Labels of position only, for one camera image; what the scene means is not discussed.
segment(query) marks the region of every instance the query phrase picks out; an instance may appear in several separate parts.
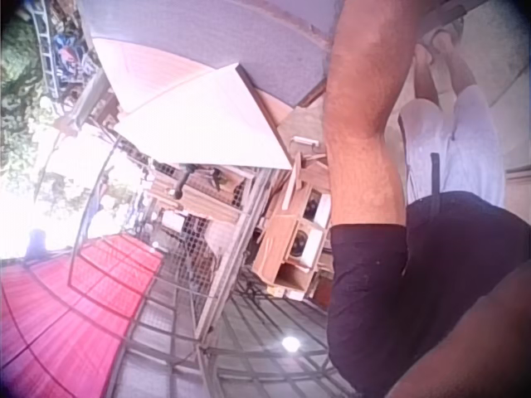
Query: person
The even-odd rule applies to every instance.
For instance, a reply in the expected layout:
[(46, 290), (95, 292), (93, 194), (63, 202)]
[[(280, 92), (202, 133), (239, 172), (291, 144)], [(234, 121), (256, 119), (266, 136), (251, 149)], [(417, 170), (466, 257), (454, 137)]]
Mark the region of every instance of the person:
[[(324, 102), (329, 357), (366, 397), (521, 396), (531, 263), (519, 266), (531, 259), (531, 227), (502, 208), (489, 106), (445, 31), (432, 43), (457, 100), (451, 120), (440, 109), (430, 54), (416, 46), (430, 6), (346, 0), (339, 18)], [(413, 56), (416, 99), (400, 116), (406, 207), (383, 131)]]

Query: foot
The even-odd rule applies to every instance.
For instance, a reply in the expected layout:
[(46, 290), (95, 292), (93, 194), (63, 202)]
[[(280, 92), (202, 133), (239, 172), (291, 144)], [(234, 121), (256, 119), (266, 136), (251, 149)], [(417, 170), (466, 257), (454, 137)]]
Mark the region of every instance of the foot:
[(431, 44), (443, 55), (450, 54), (455, 48), (451, 40), (451, 34), (448, 31), (440, 31), (435, 34), (431, 40)]
[(430, 65), (433, 61), (431, 53), (422, 44), (415, 45), (415, 62), (417, 64)]

